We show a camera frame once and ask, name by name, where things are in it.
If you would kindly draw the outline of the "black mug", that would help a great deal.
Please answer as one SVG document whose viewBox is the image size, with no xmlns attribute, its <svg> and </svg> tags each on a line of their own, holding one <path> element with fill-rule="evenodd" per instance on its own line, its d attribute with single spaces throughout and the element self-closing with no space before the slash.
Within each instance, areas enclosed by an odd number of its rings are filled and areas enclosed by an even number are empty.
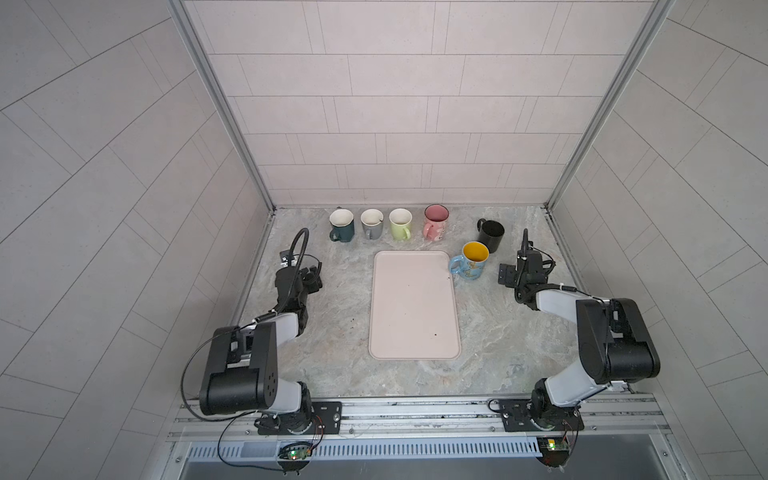
<svg viewBox="0 0 768 480">
<path fill-rule="evenodd" d="M 495 220 L 480 218 L 477 221 L 477 230 L 477 241 L 484 244 L 490 254 L 495 253 L 499 249 L 505 234 L 503 224 Z"/>
</svg>

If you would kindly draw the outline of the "blue butterfly mug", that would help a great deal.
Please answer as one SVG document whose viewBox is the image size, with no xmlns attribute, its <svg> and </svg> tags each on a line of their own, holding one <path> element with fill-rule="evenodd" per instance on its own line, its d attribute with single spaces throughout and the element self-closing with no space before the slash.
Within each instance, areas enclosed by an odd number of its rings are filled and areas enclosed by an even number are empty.
<svg viewBox="0 0 768 480">
<path fill-rule="evenodd" d="M 490 252 L 485 244 L 479 241 L 467 242 L 461 253 L 451 259 L 450 273 L 468 280 L 476 280 L 482 275 L 489 256 Z"/>
</svg>

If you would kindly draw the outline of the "dark green mug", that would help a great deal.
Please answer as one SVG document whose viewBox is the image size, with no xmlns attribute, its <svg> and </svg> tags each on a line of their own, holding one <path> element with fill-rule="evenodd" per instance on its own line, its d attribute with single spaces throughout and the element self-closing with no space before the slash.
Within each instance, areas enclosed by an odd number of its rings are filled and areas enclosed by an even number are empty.
<svg viewBox="0 0 768 480">
<path fill-rule="evenodd" d="M 349 243 L 355 234 L 354 214 L 344 208 L 337 208 L 329 216 L 331 231 L 329 239 L 333 242 Z"/>
</svg>

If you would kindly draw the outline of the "grey mug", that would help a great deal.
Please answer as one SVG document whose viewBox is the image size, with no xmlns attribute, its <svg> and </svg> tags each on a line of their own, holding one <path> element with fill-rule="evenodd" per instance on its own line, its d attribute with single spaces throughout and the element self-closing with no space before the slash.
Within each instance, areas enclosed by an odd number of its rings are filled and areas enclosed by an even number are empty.
<svg viewBox="0 0 768 480">
<path fill-rule="evenodd" d="M 363 234 L 368 240 L 378 240 L 383 232 L 384 214 L 378 209 L 367 209 L 360 215 Z"/>
</svg>

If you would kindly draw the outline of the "pink ghost mug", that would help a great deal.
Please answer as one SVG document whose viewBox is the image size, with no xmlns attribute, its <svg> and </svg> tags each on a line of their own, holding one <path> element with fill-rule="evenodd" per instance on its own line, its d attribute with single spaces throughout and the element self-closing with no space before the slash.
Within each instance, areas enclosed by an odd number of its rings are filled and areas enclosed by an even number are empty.
<svg viewBox="0 0 768 480">
<path fill-rule="evenodd" d="M 426 240 L 436 242 L 444 237 L 449 210 L 441 204 L 432 204 L 425 208 L 425 223 L 423 236 Z"/>
</svg>

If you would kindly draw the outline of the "light green mug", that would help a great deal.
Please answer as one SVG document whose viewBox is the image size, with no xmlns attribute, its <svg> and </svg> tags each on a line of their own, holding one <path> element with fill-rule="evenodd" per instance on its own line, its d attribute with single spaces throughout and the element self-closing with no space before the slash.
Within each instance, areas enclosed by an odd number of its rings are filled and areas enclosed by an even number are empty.
<svg viewBox="0 0 768 480">
<path fill-rule="evenodd" d="M 390 232 L 394 240 L 404 241 L 412 237 L 412 219 L 412 213 L 405 208 L 396 208 L 390 212 Z"/>
</svg>

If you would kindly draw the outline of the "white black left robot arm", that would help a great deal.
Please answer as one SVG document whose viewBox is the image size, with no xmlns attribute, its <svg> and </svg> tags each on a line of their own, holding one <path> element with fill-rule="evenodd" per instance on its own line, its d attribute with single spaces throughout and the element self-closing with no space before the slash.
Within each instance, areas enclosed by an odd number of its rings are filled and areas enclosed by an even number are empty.
<svg viewBox="0 0 768 480">
<path fill-rule="evenodd" d="M 278 304 L 247 327 L 214 333 L 199 392 L 206 416 L 254 411 L 260 435 L 304 435 L 340 431 L 342 404 L 315 402 L 303 382 L 279 377 L 278 347 L 307 325 L 307 297 L 322 288 L 322 264 L 277 271 Z"/>
</svg>

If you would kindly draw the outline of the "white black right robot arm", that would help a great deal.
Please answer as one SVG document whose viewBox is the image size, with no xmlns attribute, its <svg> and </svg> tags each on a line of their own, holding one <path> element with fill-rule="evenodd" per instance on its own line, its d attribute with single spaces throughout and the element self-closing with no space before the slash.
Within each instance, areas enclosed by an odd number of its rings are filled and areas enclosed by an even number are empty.
<svg viewBox="0 0 768 480">
<path fill-rule="evenodd" d="M 548 274 L 554 266 L 536 249 L 520 251 L 516 265 L 499 266 L 498 283 L 513 290 L 517 303 L 576 325 L 578 359 L 537 381 L 527 404 L 536 428 L 575 431 L 573 422 L 583 401 L 614 382 L 636 383 L 658 376 L 661 360 L 634 300 L 601 298 L 550 283 Z"/>
</svg>

